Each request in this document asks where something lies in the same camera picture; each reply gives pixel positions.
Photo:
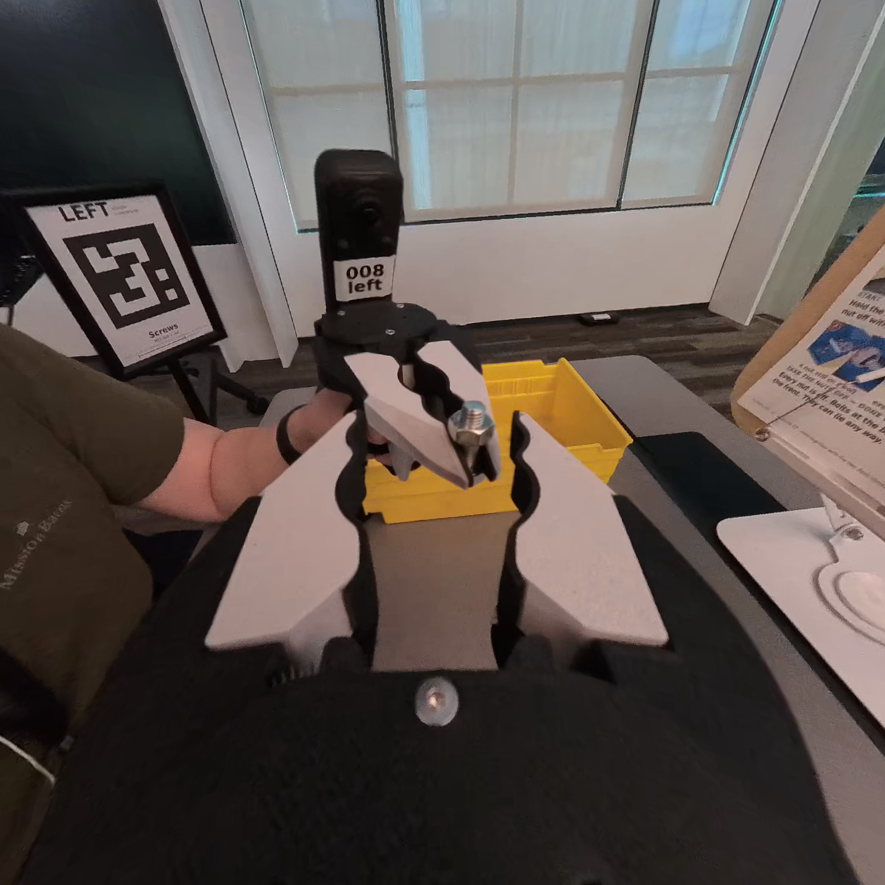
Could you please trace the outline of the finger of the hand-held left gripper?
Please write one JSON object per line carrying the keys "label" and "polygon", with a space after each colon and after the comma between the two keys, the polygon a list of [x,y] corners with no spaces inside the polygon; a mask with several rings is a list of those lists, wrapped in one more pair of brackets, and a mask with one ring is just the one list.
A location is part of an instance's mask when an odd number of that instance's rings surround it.
{"label": "finger of the hand-held left gripper", "polygon": [[465,401],[481,401],[492,417],[490,395],[482,371],[451,340],[431,341],[424,344],[415,358],[415,382],[418,392],[425,396],[432,406],[434,415],[442,421],[448,441],[454,448],[462,467],[466,470],[468,483],[496,481],[501,473],[501,448],[496,431],[480,455],[472,478],[466,468],[463,456],[448,436],[448,417],[456,412]]}
{"label": "finger of the hand-held left gripper", "polygon": [[344,361],[365,393],[370,429],[388,441],[395,476],[408,481],[418,463],[459,489],[469,489],[472,474],[448,430],[425,409],[421,396],[400,381],[400,364],[368,351],[345,356]]}

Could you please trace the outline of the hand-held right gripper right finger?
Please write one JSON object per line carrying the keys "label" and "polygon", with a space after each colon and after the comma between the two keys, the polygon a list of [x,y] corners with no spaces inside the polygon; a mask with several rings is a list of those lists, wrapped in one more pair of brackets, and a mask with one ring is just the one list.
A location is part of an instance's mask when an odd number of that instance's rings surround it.
{"label": "hand-held right gripper right finger", "polygon": [[505,666],[539,636],[554,664],[592,644],[661,649],[669,635],[609,487],[526,413],[514,413],[511,499],[491,643]]}

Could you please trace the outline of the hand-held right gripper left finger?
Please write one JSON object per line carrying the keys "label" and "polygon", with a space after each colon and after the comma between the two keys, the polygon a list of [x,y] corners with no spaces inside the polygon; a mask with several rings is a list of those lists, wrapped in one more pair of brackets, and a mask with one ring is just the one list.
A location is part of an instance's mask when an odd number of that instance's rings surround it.
{"label": "hand-held right gripper left finger", "polygon": [[341,418],[262,493],[205,636],[229,651],[280,645],[298,669],[319,669],[347,638],[371,668],[379,599],[362,521],[367,423]]}

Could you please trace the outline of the steel hex bolt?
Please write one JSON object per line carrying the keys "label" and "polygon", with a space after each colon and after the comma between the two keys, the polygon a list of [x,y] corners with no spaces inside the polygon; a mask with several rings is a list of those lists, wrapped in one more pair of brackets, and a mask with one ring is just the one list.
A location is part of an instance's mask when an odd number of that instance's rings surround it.
{"label": "steel hex bolt", "polygon": [[[490,415],[485,405],[481,401],[465,401],[462,406],[456,411],[462,411],[467,413],[468,415],[479,416],[483,413]],[[464,448],[453,442],[456,448],[459,449],[461,455],[463,456],[465,465],[467,470],[469,471],[469,475],[474,478],[478,475],[476,471],[478,460],[480,459],[481,452],[487,448],[488,444],[482,446],[481,448]]]}

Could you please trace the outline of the steel hex nut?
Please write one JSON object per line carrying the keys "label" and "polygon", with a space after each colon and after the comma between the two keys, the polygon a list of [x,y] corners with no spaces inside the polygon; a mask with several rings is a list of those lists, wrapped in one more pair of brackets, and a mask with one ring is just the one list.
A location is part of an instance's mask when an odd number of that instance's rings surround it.
{"label": "steel hex nut", "polygon": [[488,444],[494,432],[495,423],[490,415],[485,413],[471,416],[458,411],[448,418],[449,438],[464,448],[481,448]]}

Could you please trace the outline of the yellow divided parts bin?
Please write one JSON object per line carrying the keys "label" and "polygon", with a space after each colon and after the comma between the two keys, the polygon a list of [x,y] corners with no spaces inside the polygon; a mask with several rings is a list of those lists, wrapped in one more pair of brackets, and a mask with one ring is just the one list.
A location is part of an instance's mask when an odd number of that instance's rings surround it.
{"label": "yellow divided parts bin", "polygon": [[371,460],[365,475],[367,515],[378,514],[391,525],[515,511],[510,459],[514,412],[530,416],[604,483],[611,480],[633,438],[568,360],[487,364],[482,372],[501,433],[501,477],[460,490],[425,467],[399,481]]}

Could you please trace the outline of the person's left forearm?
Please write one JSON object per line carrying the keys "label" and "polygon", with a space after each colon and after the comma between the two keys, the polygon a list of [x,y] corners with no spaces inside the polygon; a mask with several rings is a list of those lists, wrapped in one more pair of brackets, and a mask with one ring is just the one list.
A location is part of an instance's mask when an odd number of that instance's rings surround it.
{"label": "person's left forearm", "polygon": [[184,419],[174,465],[135,507],[186,521],[223,522],[264,493],[298,458],[287,424],[226,432]]}

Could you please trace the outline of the person's left hand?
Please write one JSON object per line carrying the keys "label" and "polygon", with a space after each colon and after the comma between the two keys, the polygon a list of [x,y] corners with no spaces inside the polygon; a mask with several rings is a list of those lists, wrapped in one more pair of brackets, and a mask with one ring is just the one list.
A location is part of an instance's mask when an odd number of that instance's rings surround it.
{"label": "person's left hand", "polygon": [[278,433],[280,451],[287,456],[292,452],[298,456],[304,454],[353,406],[353,400],[346,393],[317,389],[306,404],[293,410],[280,425],[283,428]]}

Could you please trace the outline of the large window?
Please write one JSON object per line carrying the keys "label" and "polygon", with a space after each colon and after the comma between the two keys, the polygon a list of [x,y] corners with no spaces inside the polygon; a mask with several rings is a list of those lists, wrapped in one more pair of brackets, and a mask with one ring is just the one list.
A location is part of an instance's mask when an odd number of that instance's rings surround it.
{"label": "large window", "polygon": [[298,229],[326,149],[379,149],[404,219],[712,204],[777,2],[251,1]]}

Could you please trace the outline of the framed marker sign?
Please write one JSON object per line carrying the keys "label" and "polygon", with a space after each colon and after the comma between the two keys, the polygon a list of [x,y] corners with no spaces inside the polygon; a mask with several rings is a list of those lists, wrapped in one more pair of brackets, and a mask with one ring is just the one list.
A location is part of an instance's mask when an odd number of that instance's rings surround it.
{"label": "framed marker sign", "polygon": [[226,339],[163,183],[6,191],[2,210],[112,376]]}

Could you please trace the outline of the wooden instruction board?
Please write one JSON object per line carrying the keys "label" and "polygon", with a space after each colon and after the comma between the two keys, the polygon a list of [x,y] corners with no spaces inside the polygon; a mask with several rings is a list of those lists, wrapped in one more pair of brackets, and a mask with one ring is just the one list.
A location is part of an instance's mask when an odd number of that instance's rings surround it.
{"label": "wooden instruction board", "polygon": [[861,525],[884,531],[884,210],[739,376],[746,434]]}

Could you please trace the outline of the black wall screen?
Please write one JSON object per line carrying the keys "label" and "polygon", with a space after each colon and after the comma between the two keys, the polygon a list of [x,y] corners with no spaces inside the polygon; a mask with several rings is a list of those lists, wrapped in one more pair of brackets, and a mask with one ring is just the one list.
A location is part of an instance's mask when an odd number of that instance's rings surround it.
{"label": "black wall screen", "polygon": [[157,2],[3,1],[1,92],[2,190],[161,182],[236,241]]}

